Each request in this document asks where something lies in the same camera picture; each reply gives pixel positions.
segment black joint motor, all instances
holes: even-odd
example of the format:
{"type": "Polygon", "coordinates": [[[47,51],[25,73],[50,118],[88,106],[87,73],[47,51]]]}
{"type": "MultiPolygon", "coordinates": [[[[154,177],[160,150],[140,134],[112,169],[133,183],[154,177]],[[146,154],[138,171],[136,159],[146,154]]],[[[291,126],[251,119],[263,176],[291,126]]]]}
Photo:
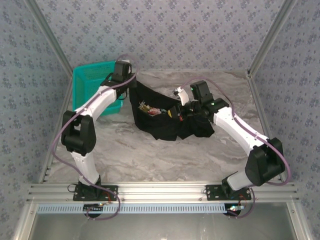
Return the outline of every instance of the black joint motor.
{"type": "MultiPolygon", "coordinates": [[[[122,84],[129,80],[134,74],[132,73],[132,65],[126,61],[116,61],[114,64],[114,71],[109,73],[105,80],[100,84],[101,86],[112,87],[118,84],[122,84]]],[[[116,96],[117,98],[121,96],[128,88],[136,88],[137,80],[133,79],[128,84],[121,87],[117,87],[116,96]]]]}
{"type": "MultiPolygon", "coordinates": [[[[62,117],[64,126],[74,115],[75,111],[66,111],[62,117]]],[[[85,156],[96,145],[96,131],[94,120],[91,116],[79,115],[62,132],[61,143],[66,146],[68,152],[76,152],[85,156]]]]}
{"type": "MultiPolygon", "coordinates": [[[[282,155],[282,143],[276,137],[267,140],[282,155]]],[[[286,167],[281,158],[266,144],[254,146],[245,166],[245,174],[255,186],[261,186],[277,175],[283,173],[286,167]]]]}
{"type": "Polygon", "coordinates": [[[170,109],[173,118],[184,119],[188,116],[201,115],[214,122],[214,114],[219,109],[229,107],[229,104],[221,98],[214,99],[209,90],[208,84],[201,80],[190,85],[193,98],[196,101],[189,101],[184,106],[180,104],[170,109]]]}

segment patterned wallpaper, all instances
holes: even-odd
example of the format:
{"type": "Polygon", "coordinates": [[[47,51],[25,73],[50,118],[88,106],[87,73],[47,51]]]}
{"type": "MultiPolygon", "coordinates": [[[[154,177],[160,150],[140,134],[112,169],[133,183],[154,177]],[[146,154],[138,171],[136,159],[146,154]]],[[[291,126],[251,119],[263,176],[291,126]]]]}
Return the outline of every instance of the patterned wallpaper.
{"type": "Polygon", "coordinates": [[[320,239],[320,1],[298,0],[254,76],[274,136],[320,239]]]}
{"type": "Polygon", "coordinates": [[[248,69],[283,0],[37,0],[72,67],[248,69]]]}
{"type": "Polygon", "coordinates": [[[0,1],[0,240],[39,180],[68,77],[23,0],[0,1]]]}

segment teal plastic basket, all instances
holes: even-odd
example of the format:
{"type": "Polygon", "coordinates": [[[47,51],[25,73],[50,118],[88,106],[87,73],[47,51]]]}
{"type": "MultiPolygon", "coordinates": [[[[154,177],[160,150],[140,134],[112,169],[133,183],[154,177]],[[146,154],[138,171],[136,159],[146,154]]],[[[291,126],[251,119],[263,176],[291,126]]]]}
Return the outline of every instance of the teal plastic basket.
{"type": "MultiPolygon", "coordinates": [[[[113,73],[115,61],[105,61],[77,66],[73,70],[72,109],[73,111],[85,104],[98,90],[100,84],[109,73],[113,73]]],[[[117,99],[110,104],[101,116],[117,114],[123,100],[117,99]]]]}

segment small object in bag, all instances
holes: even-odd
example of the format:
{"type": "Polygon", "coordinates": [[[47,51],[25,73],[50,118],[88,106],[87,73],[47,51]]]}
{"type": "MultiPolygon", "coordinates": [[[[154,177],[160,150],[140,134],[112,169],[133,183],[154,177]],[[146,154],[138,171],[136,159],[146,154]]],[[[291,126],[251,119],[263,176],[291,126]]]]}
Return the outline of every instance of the small object in bag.
{"type": "Polygon", "coordinates": [[[139,109],[144,111],[145,113],[148,113],[150,116],[155,116],[155,115],[167,113],[167,110],[165,110],[165,109],[155,108],[155,107],[151,107],[149,105],[146,105],[145,101],[140,102],[139,109]]]}

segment black mounting bracket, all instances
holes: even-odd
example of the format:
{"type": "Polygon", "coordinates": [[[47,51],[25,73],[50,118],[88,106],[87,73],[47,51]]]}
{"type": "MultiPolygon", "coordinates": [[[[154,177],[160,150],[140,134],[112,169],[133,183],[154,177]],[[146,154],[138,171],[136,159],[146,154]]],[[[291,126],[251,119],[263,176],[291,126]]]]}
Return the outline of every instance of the black mounting bracket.
{"type": "MultiPolygon", "coordinates": [[[[96,182],[96,185],[101,186],[105,189],[109,189],[110,191],[114,192],[116,195],[118,194],[119,187],[117,185],[101,185],[101,178],[96,182]]],[[[73,192],[73,201],[75,202],[92,202],[92,201],[99,201],[99,202],[115,202],[117,198],[106,191],[103,191],[99,188],[94,186],[88,186],[83,184],[82,182],[78,182],[75,186],[73,192]]]]}
{"type": "Polygon", "coordinates": [[[206,185],[205,194],[208,201],[240,201],[244,200],[243,197],[245,197],[246,200],[251,200],[251,193],[248,187],[241,188],[232,195],[227,196],[221,184],[206,185]]]}

